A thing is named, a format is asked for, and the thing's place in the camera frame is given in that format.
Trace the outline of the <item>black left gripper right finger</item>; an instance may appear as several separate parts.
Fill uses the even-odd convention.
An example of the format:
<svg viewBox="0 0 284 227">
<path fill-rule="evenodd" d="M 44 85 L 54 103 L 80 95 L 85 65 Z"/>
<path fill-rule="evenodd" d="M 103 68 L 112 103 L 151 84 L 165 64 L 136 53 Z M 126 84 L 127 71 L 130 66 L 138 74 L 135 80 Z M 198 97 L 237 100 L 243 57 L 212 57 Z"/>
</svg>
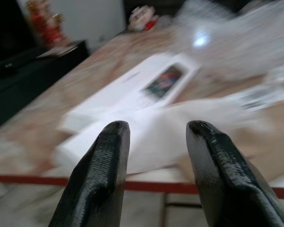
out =
<svg viewBox="0 0 284 227">
<path fill-rule="evenodd" d="M 208 226 L 284 227 L 284 206 L 227 134 L 190 121 L 186 145 Z"/>
</svg>

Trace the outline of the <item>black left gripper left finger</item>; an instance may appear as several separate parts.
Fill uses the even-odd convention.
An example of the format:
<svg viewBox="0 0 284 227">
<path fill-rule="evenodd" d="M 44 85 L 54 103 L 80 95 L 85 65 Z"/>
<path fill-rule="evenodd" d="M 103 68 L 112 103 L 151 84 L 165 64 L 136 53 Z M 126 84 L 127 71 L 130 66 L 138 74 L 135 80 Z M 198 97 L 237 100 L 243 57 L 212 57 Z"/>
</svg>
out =
<svg viewBox="0 0 284 227">
<path fill-rule="evenodd" d="M 75 166 L 49 226 L 118 227 L 129 149 L 127 122 L 104 127 Z"/>
</svg>

